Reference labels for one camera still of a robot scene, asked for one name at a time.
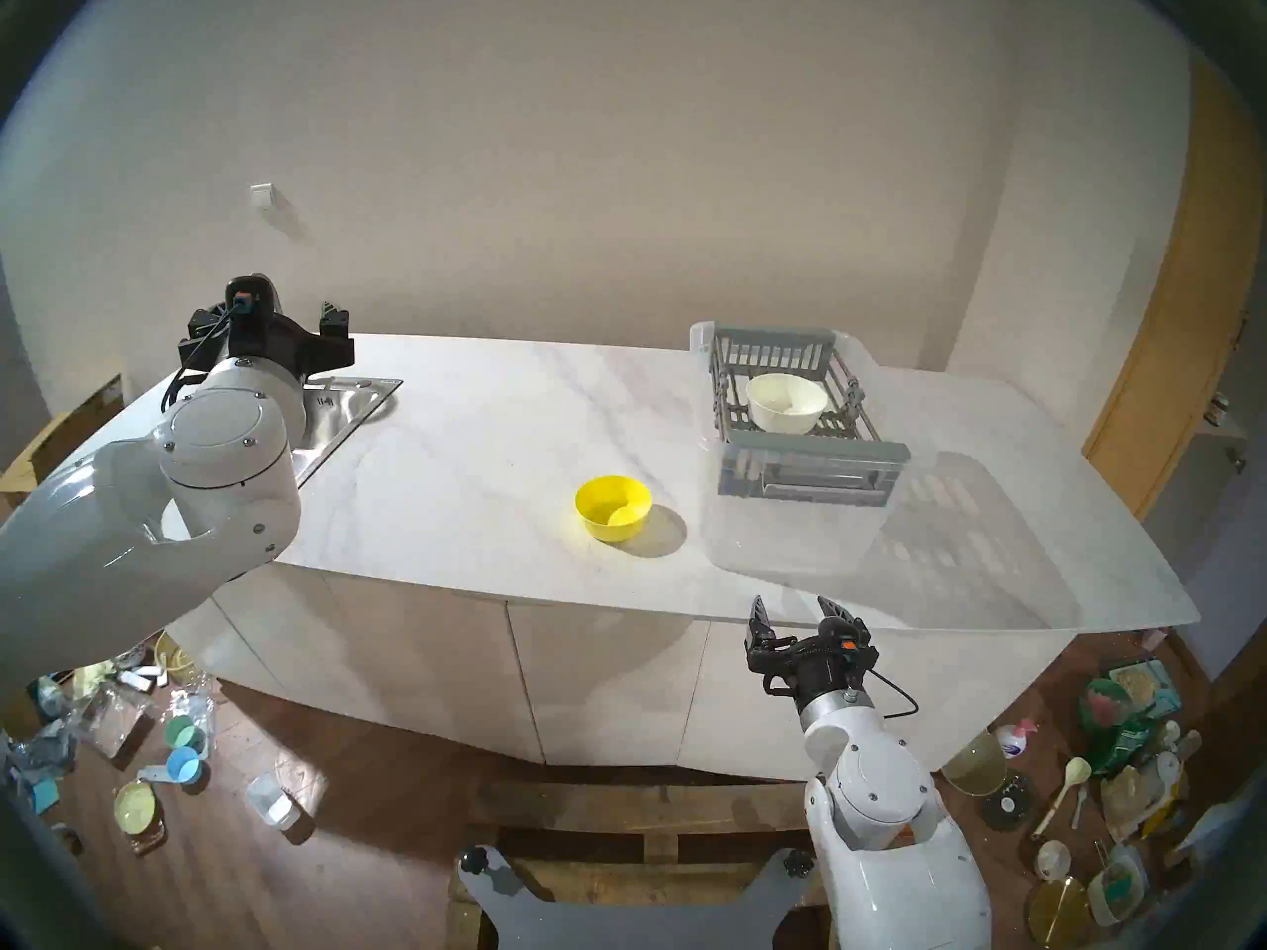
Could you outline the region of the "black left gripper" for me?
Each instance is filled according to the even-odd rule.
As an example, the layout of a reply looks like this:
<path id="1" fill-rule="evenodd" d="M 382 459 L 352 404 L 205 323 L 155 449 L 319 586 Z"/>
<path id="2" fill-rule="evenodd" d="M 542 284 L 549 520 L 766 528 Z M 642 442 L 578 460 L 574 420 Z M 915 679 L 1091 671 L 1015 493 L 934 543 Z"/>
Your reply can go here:
<path id="1" fill-rule="evenodd" d="M 305 380 L 355 364 L 347 310 L 322 303 L 317 331 L 307 331 L 283 312 L 265 275 L 231 279 L 220 301 L 193 313 L 188 333 L 179 343 L 180 362 L 199 372 L 212 371 L 224 358 L 257 357 Z"/>

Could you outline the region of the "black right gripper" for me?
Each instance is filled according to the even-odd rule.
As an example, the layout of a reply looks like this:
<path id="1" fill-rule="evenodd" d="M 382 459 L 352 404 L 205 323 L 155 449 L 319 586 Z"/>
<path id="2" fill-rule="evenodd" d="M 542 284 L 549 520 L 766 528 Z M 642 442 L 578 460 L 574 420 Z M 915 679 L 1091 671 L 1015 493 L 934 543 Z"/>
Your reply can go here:
<path id="1" fill-rule="evenodd" d="M 764 693 L 789 697 L 799 711 L 832 692 L 863 690 L 865 674 L 879 659 L 858 617 L 829 597 L 818 595 L 817 604 L 817 635 L 778 637 L 758 595 L 744 641 L 748 669 L 761 676 Z"/>

